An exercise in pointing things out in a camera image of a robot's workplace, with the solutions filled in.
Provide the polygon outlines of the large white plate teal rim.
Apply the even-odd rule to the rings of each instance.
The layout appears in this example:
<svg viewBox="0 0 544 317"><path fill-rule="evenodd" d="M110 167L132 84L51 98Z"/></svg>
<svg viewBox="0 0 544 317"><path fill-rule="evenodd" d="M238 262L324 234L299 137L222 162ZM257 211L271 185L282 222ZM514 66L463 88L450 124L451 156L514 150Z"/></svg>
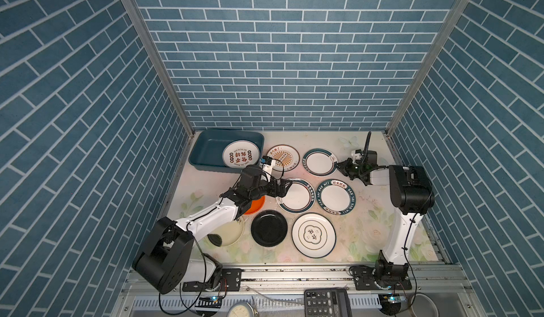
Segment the large white plate teal rim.
<svg viewBox="0 0 544 317"><path fill-rule="evenodd" d="M315 191L309 182L301 178L289 178L292 181L285 197L276 198L276 203L286 212L301 214L307 212L315 203Z"/></svg>

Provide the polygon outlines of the white plate teal lettered rim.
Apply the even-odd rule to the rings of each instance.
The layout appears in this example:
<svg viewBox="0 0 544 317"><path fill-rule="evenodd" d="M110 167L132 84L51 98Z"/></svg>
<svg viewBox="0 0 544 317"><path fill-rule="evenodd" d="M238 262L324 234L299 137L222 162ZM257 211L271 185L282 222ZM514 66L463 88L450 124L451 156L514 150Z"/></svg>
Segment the white plate teal lettered rim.
<svg viewBox="0 0 544 317"><path fill-rule="evenodd" d="M333 215L346 215L356 206L354 190L345 182L336 179L325 180L319 184L316 199L324 211Z"/></svg>

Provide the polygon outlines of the white plate green red rim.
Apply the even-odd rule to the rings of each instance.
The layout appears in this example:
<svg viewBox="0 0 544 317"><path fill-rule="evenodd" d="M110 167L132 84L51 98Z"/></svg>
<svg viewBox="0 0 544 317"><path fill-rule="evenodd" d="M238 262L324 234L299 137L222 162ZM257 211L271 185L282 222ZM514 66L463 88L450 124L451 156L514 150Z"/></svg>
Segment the white plate green red rim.
<svg viewBox="0 0 544 317"><path fill-rule="evenodd" d="M311 175L325 177L337 169L338 159L330 151L313 148L303 156L303 168Z"/></svg>

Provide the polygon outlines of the white plate red characters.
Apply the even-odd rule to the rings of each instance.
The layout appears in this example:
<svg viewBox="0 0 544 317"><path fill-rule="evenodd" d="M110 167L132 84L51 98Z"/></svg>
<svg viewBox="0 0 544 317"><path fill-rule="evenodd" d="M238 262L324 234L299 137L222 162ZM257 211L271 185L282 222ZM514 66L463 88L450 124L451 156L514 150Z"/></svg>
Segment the white plate red characters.
<svg viewBox="0 0 544 317"><path fill-rule="evenodd" d="M260 159L259 147L250 141L238 140L228 144L222 152L222 160L229 168L245 168Z"/></svg>

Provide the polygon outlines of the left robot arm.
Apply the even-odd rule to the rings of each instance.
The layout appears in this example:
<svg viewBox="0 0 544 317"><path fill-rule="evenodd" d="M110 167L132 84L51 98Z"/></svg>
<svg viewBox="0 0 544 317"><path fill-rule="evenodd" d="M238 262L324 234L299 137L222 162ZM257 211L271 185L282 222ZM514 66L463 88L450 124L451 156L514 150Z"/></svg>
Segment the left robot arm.
<svg viewBox="0 0 544 317"><path fill-rule="evenodd" d="M223 265L202 252L199 241L243 216L252 202L263 197L285 197L293 182L268 174L270 166L250 165L234 186L213 205L184 218L159 219L140 246L133 269L161 295L179 284L196 283L199 290L213 290Z"/></svg>

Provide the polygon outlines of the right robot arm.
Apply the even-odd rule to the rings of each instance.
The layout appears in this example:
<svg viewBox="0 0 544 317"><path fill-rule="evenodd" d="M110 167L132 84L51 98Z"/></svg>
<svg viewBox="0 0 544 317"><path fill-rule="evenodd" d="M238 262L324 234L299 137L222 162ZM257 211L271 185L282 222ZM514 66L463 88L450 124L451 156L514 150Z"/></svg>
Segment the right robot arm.
<svg viewBox="0 0 544 317"><path fill-rule="evenodd" d="M378 165L376 160L374 152L359 149L336 168L366 186L388 186L395 217L385 249L375 262L373 278L376 282L407 280L411 270L408 254L417 227L435 203L432 182L421 166Z"/></svg>

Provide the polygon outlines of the teal plastic bin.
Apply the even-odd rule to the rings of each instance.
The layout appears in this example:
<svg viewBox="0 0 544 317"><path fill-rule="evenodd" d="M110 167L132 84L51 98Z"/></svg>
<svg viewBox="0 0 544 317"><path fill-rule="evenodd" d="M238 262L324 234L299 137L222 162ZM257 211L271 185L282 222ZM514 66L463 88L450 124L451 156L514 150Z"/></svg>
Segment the teal plastic bin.
<svg viewBox="0 0 544 317"><path fill-rule="evenodd" d="M199 171L240 173L242 168L229 168L222 160L224 148L233 141L238 140L255 143L259 147L262 156L265 141L262 134L253 131L209 129L203 131L197 138L189 156L189 163Z"/></svg>

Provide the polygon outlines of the orange plastic plate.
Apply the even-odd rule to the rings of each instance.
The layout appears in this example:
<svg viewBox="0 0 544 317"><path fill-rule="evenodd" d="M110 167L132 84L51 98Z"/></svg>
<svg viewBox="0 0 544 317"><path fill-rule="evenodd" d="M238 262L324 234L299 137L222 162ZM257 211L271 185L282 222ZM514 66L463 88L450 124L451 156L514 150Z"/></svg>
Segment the orange plastic plate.
<svg viewBox="0 0 544 317"><path fill-rule="evenodd" d="M250 208L245 212L245 215L250 215L258 212L264 205L266 197L263 196L259 199L253 200Z"/></svg>

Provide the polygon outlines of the white plate orange sunburst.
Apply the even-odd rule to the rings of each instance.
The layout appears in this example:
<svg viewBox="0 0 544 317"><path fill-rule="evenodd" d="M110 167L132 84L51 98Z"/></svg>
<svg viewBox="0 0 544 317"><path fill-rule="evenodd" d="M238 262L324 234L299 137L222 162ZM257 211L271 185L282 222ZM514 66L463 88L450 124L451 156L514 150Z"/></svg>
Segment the white plate orange sunburst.
<svg viewBox="0 0 544 317"><path fill-rule="evenodd" d="M266 155L276 159L276 165L273 167L273 169L280 173L282 171L292 171L300 163L299 152L295 148L285 144L271 147Z"/></svg>

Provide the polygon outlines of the black round plate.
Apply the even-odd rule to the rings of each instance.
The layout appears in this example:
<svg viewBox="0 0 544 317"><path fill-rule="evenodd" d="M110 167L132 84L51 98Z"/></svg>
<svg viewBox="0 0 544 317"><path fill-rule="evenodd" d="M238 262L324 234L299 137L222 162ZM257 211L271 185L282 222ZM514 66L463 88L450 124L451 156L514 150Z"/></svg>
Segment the black round plate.
<svg viewBox="0 0 544 317"><path fill-rule="evenodd" d="M286 218L274 210L260 212L251 225L252 238L257 244L271 248L283 242L288 233Z"/></svg>

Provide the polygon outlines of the white plate cloud outline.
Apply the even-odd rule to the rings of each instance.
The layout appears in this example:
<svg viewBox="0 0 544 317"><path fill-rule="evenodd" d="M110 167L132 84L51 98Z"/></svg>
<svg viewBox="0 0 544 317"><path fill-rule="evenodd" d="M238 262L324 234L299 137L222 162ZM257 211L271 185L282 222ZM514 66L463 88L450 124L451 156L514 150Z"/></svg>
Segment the white plate cloud outline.
<svg viewBox="0 0 544 317"><path fill-rule="evenodd" d="M291 235L297 250L313 259L327 257L337 243L337 233L330 220L316 213L298 217Z"/></svg>

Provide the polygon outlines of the cream plate with dark spot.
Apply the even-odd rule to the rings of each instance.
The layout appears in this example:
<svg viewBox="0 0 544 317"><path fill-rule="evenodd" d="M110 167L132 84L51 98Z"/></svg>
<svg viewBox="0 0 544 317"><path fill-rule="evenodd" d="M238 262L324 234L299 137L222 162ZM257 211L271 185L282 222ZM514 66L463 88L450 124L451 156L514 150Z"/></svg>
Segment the cream plate with dark spot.
<svg viewBox="0 0 544 317"><path fill-rule="evenodd" d="M209 242L217 247L231 246L238 242L245 231L245 219L240 217L233 222L222 225L207 235Z"/></svg>

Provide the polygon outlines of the black calculator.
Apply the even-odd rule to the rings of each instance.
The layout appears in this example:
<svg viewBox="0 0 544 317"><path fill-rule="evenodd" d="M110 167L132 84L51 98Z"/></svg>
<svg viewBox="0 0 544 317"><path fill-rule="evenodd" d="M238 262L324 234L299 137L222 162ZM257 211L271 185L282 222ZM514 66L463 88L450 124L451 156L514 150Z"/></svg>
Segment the black calculator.
<svg viewBox="0 0 544 317"><path fill-rule="evenodd" d="M352 317L346 289L308 289L304 293L305 317Z"/></svg>

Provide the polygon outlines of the round white clock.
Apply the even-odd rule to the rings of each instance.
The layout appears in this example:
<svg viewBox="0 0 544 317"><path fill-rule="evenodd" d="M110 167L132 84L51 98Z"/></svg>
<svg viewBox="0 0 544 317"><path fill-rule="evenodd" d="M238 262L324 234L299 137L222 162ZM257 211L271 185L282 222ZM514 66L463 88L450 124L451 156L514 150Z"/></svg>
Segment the round white clock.
<svg viewBox="0 0 544 317"><path fill-rule="evenodd" d="M242 301L229 309L227 317L258 317L258 311L249 302Z"/></svg>

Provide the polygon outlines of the left green circuit board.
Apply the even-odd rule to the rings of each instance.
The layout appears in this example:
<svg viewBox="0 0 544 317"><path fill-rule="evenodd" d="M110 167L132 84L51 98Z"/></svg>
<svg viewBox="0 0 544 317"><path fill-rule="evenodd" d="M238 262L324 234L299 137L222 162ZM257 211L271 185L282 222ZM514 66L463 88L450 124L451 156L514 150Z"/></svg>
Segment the left green circuit board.
<svg viewBox="0 0 544 317"><path fill-rule="evenodd" d="M218 296L201 297L195 306L197 310L206 310L206 309L218 310L221 307L222 307L222 297L218 297Z"/></svg>

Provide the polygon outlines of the green circuit board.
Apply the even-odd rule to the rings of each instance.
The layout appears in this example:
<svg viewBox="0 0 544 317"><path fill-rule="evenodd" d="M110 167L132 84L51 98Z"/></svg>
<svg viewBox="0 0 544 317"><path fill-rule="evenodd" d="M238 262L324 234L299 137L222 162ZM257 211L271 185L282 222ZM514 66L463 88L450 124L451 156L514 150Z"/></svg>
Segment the green circuit board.
<svg viewBox="0 0 544 317"><path fill-rule="evenodd" d="M399 294L379 294L378 295L381 306L385 308L401 308L402 303L405 301L405 298L401 297Z"/></svg>
<svg viewBox="0 0 544 317"><path fill-rule="evenodd" d="M222 307L222 297L218 297L218 296L201 297L195 306L197 310L206 310L206 309L218 310L221 307Z"/></svg>

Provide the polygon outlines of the right green circuit board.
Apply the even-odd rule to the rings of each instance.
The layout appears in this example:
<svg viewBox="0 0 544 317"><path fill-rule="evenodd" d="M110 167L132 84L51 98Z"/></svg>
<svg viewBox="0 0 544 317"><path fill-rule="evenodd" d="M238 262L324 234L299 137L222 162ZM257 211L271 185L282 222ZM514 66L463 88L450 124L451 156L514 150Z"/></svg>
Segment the right green circuit board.
<svg viewBox="0 0 544 317"><path fill-rule="evenodd" d="M402 303L405 301L405 298L401 297L399 294L379 294L378 295L381 306L385 308L401 308Z"/></svg>

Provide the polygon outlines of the round grey bowl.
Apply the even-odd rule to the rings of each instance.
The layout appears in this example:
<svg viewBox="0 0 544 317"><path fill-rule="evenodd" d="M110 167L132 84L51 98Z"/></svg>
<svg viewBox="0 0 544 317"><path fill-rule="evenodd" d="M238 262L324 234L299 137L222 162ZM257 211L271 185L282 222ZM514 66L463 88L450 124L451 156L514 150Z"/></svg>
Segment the round grey bowl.
<svg viewBox="0 0 544 317"><path fill-rule="evenodd" d="M413 317L439 317L439 309L426 294L415 294L410 301L410 315Z"/></svg>

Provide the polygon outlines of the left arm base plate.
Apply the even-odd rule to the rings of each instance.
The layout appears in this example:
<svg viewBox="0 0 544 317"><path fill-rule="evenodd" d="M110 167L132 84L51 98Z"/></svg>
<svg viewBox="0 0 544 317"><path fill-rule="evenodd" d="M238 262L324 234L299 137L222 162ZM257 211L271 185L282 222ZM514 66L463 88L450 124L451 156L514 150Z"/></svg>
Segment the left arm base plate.
<svg viewBox="0 0 544 317"><path fill-rule="evenodd" d="M238 292L242 281L241 268L223 268L216 270L207 282L184 282L183 292Z"/></svg>

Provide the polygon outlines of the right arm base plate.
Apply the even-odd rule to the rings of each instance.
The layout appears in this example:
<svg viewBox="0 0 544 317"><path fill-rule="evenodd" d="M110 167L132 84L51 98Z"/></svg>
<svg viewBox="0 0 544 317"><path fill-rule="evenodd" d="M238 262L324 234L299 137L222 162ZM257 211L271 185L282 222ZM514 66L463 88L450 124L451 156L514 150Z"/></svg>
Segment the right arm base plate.
<svg viewBox="0 0 544 317"><path fill-rule="evenodd" d="M348 269L348 273L354 279L357 291L372 290L411 290L412 283L408 275L408 265L393 265L387 267L369 267L355 265Z"/></svg>

